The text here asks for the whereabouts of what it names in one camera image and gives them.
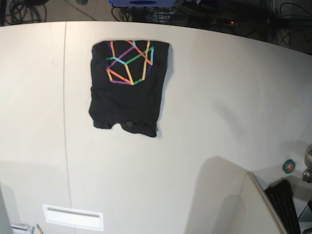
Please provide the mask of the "black t-shirt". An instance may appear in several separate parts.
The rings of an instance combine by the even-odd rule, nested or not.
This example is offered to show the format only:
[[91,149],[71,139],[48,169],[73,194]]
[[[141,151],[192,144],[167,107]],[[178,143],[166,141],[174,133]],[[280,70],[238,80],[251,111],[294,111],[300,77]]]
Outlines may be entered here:
[[99,129],[120,124],[156,137],[169,44],[157,40],[105,40],[92,47],[89,115]]

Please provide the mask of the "green tape roll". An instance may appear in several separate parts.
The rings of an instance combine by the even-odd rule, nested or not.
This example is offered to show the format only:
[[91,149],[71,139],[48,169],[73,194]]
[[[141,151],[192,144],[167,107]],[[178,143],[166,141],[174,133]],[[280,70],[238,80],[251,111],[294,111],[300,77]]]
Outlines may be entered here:
[[295,169],[295,162],[292,159],[288,159],[283,163],[282,170],[286,174],[290,174]]

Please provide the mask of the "black keyboard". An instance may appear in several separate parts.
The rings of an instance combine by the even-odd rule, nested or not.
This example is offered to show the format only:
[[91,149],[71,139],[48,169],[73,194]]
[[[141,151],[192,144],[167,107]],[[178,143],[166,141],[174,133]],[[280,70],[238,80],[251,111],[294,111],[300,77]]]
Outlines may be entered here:
[[300,234],[300,226],[296,214],[293,192],[288,180],[283,179],[265,190],[282,224],[289,234]]

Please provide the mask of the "silver metal cylinder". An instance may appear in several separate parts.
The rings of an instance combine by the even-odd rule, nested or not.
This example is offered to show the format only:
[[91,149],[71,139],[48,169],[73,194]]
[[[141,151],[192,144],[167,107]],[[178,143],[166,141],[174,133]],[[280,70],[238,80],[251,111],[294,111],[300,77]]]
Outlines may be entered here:
[[311,184],[312,183],[312,145],[311,144],[307,147],[307,150],[305,152],[304,163],[307,168],[304,170],[302,174],[302,179],[308,184]]

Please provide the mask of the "blue box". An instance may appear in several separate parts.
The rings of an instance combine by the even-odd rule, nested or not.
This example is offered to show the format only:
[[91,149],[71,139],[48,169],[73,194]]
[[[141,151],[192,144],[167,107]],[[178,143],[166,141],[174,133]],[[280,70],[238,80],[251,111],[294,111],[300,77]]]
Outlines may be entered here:
[[175,0],[109,0],[112,6],[115,7],[171,7],[175,4]]

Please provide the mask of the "pencil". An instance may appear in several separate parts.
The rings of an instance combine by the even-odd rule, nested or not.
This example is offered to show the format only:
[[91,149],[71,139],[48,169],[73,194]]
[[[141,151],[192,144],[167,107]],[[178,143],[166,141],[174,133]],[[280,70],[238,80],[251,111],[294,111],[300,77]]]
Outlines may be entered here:
[[43,234],[43,231],[42,231],[41,227],[39,226],[39,224],[36,224],[36,227],[37,227],[39,234]]

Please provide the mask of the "beige partition panel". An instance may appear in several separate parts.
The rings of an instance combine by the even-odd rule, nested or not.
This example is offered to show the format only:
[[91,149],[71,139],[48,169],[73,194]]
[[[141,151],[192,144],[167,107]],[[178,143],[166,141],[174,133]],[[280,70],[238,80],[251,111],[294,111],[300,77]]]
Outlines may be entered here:
[[287,233],[262,187],[251,172],[245,176],[240,198],[245,207],[242,234]]

